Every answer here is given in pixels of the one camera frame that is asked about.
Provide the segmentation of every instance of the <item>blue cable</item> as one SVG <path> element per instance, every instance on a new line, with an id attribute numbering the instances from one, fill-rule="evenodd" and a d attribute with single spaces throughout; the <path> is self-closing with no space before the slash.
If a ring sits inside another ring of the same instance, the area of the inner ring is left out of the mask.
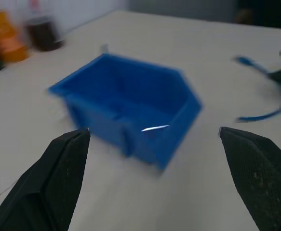
<path id="1" fill-rule="evenodd" d="M 254 69 L 256 69 L 257 71 L 261 72 L 262 74 L 268 76 L 269 75 L 269 71 L 266 70 L 264 67 L 258 65 L 257 63 L 255 63 L 254 60 L 250 59 L 250 58 L 247 58 L 247 57 L 244 57 L 244 56 L 238 56 L 235 58 L 235 60 L 243 65 L 246 65 L 246 66 L 250 66 Z M 277 83 L 277 86 L 280 88 L 280 91 L 281 91 L 281 84 Z M 277 114 L 281 113 L 281 107 L 274 111 L 274 112 L 271 112 L 269 114 L 266 114 L 266 115 L 262 115 L 262 116 L 255 116 L 255 117 L 239 117 L 238 118 L 238 121 L 239 122 L 252 122 L 252 121 L 258 121 L 258 120 L 264 120 L 264 119 L 268 119 L 270 117 L 273 117 L 273 116 L 276 116 Z"/>

